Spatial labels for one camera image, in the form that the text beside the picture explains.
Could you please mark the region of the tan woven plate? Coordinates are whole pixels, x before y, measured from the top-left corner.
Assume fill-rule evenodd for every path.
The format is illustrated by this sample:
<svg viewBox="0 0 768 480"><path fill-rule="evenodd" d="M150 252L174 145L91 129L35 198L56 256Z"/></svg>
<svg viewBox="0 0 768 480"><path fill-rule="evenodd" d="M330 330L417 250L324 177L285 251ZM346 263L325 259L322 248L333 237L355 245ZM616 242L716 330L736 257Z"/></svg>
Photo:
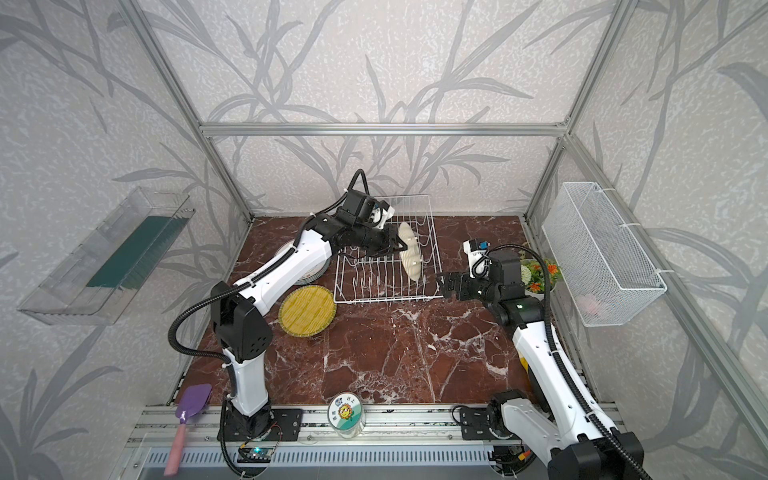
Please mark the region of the tan woven plate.
<svg viewBox="0 0 768 480"><path fill-rule="evenodd" d="M422 277L423 256L418 236L406 222L401 222L398 237L405 243L406 249L399 253L401 266L410 281L418 283Z"/></svg>

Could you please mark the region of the green woven plate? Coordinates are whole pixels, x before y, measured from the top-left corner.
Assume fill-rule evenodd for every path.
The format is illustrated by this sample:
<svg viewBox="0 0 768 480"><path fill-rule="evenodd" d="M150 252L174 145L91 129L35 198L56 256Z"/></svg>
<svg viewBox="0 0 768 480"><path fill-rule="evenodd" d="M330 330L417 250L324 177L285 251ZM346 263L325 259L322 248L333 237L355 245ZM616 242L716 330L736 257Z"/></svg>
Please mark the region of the green woven plate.
<svg viewBox="0 0 768 480"><path fill-rule="evenodd" d="M336 311L330 290L319 285L307 285L286 297L279 309L278 322L288 335L311 337L331 324Z"/></svg>

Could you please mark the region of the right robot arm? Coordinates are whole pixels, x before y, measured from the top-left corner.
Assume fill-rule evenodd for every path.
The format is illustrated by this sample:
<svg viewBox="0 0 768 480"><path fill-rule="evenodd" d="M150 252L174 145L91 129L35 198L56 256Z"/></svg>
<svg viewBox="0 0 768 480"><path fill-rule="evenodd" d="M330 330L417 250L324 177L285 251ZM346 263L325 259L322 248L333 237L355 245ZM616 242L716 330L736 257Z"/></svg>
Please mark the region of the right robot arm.
<svg viewBox="0 0 768 480"><path fill-rule="evenodd" d="M442 295L479 301L512 339L536 398L518 390L496 394L488 425L500 439L517 437L541 460L551 479L646 479L644 449L622 432L576 373L551 318L550 276L542 298L527 294L519 257L524 246L468 240L467 272L438 278Z"/></svg>

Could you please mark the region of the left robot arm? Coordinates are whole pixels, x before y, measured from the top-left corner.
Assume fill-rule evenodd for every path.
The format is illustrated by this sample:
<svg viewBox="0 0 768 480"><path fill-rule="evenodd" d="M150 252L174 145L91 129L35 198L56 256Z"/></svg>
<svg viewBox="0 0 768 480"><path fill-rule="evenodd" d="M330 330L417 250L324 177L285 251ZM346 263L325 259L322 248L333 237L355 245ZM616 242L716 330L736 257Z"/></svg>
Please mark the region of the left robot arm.
<svg viewBox="0 0 768 480"><path fill-rule="evenodd" d="M324 212L310 215L289 246L256 272L211 294L213 332L222 348L231 391L225 395L225 421L251 439L273 423L265 380L265 355L273 338L266 315L296 282L348 247L371 257L407 249L390 222L395 209L364 191L350 189Z"/></svg>

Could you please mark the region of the potted artificial flower plant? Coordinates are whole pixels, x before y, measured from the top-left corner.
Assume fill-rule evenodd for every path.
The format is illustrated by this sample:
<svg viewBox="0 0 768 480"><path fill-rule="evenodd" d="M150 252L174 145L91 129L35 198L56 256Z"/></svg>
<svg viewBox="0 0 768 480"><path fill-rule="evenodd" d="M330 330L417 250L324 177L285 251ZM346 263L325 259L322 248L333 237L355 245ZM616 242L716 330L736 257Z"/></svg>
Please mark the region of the potted artificial flower plant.
<svg viewBox="0 0 768 480"><path fill-rule="evenodd" d="M520 251L521 280L528 296L542 299L552 292L563 278L559 266L552 259L539 262L527 250Z"/></svg>

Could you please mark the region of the green sponge mat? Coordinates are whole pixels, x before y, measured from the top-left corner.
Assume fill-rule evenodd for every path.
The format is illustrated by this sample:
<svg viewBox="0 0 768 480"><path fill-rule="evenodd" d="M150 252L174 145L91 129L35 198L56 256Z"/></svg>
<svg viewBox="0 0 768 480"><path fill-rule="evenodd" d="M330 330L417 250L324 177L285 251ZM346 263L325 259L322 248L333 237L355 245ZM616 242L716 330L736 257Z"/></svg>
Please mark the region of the green sponge mat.
<svg viewBox="0 0 768 480"><path fill-rule="evenodd" d="M140 289L187 223L187 218L146 217L86 286Z"/></svg>

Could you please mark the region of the purple pink brush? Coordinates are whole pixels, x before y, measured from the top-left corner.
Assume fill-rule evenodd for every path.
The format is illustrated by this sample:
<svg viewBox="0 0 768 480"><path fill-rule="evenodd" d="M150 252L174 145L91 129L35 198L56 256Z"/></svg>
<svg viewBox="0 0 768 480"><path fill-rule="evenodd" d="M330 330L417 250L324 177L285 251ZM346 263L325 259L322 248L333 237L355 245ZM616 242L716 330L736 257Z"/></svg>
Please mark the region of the purple pink brush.
<svg viewBox="0 0 768 480"><path fill-rule="evenodd" d="M165 477L172 477L178 473L185 445L187 423L202 412L208 403L212 390L211 384L198 384L187 387L181 395L175 412L179 426L166 461Z"/></svg>

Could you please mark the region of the left circuit board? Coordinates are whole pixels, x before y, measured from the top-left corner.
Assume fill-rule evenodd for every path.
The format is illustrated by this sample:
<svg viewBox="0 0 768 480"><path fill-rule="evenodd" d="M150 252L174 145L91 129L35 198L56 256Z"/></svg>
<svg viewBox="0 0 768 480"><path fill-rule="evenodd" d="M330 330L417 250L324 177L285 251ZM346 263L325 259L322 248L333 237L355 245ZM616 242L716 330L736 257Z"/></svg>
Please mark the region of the left circuit board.
<svg viewBox="0 0 768 480"><path fill-rule="evenodd" d="M237 450L237 462L239 464L270 463L276 453L277 446L278 444L242 444L238 447Z"/></svg>

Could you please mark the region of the white mesh wall basket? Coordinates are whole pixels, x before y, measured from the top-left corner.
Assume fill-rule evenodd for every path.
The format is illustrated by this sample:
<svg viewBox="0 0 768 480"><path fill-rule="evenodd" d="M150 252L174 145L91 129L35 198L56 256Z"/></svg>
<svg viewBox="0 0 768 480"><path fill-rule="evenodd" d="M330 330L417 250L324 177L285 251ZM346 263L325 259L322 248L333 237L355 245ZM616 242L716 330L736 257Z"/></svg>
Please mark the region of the white mesh wall basket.
<svg viewBox="0 0 768 480"><path fill-rule="evenodd" d="M667 292L650 257L595 182L565 182L542 230L586 327L622 326Z"/></svg>

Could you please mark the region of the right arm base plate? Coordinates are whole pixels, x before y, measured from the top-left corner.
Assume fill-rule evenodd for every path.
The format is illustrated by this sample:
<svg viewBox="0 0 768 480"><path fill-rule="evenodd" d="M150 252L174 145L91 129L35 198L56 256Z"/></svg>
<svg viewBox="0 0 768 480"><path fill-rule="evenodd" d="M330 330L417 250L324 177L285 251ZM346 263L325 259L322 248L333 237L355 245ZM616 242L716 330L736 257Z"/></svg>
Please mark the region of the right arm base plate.
<svg viewBox="0 0 768 480"><path fill-rule="evenodd" d="M455 405L451 408L451 417L460 427L461 438L465 441L508 440L510 434L499 434L491 428L487 407Z"/></svg>

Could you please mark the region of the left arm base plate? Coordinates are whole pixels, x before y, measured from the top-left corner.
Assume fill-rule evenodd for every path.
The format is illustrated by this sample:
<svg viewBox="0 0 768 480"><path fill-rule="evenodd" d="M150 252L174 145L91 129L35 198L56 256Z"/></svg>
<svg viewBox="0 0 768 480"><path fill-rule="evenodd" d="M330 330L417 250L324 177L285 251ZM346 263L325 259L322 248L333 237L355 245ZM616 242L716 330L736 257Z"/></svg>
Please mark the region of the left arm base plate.
<svg viewBox="0 0 768 480"><path fill-rule="evenodd" d="M246 417L227 407L217 439L241 443L247 440L295 442L299 437L302 417L303 410L300 408L262 409L252 417Z"/></svg>

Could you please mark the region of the aluminium front rail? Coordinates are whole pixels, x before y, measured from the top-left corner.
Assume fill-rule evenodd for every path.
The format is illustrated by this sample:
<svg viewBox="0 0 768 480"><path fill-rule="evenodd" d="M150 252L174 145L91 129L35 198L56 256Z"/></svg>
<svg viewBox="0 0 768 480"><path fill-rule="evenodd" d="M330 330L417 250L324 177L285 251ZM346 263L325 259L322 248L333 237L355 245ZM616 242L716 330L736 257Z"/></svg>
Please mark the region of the aluminium front rail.
<svg viewBox="0 0 768 480"><path fill-rule="evenodd" d="M327 407L308 405L298 440L290 446L331 445L453 445L462 442L460 427L451 417L450 404L372 404L364 407L361 434L344 439L330 426ZM173 440L179 420L173 407L147 407L139 416L126 445L166 447Z"/></svg>

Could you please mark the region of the clear plastic wall shelf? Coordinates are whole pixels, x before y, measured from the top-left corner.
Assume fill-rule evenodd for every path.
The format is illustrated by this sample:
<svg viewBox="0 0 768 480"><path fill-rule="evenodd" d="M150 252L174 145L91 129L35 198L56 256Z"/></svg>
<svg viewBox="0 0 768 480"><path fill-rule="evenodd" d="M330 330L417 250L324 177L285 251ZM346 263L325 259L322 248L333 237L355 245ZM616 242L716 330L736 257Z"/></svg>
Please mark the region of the clear plastic wall shelf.
<svg viewBox="0 0 768 480"><path fill-rule="evenodd" d="M137 187L27 295L18 311L47 325L114 324L139 290L89 288L94 274L148 216L187 218L190 196Z"/></svg>

